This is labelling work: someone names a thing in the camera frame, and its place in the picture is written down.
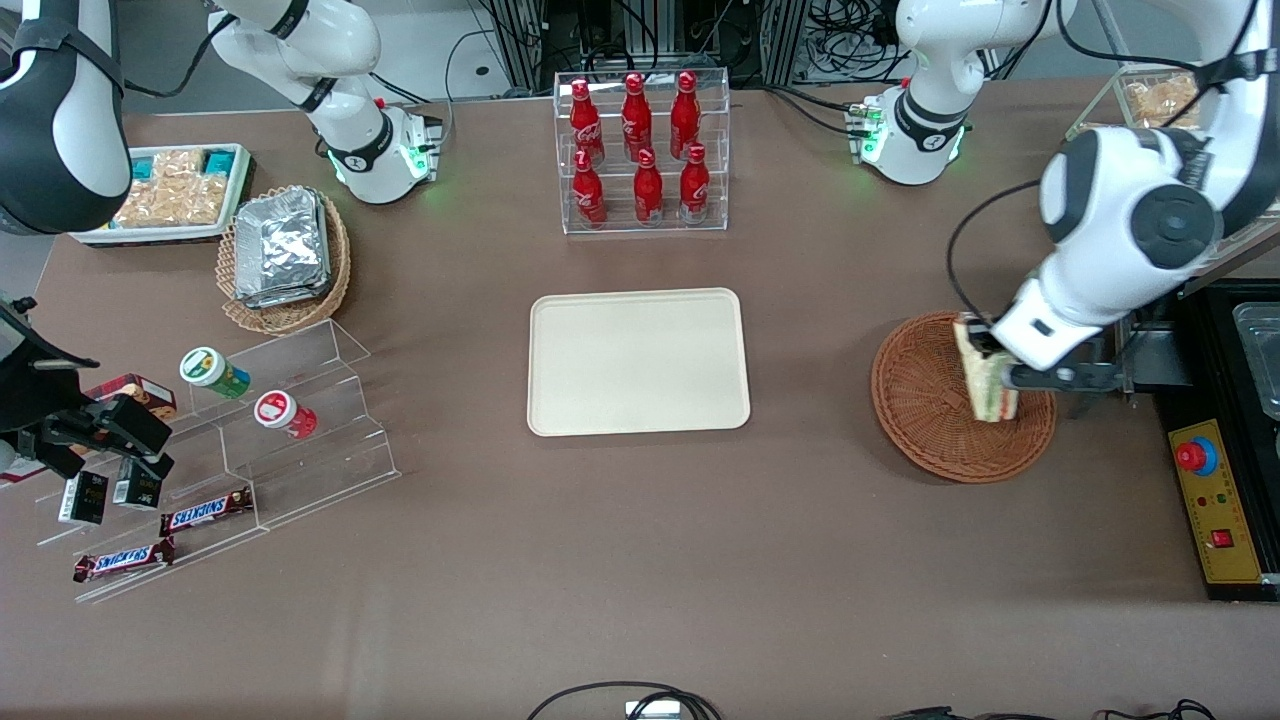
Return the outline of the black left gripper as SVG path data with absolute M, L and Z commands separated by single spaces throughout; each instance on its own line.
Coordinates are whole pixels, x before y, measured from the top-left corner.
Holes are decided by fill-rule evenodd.
M 1007 350 L 995 338 L 989 323 L 980 314 L 960 314 L 960 336 L 975 337 L 975 350 L 983 364 L 998 365 L 1009 361 Z

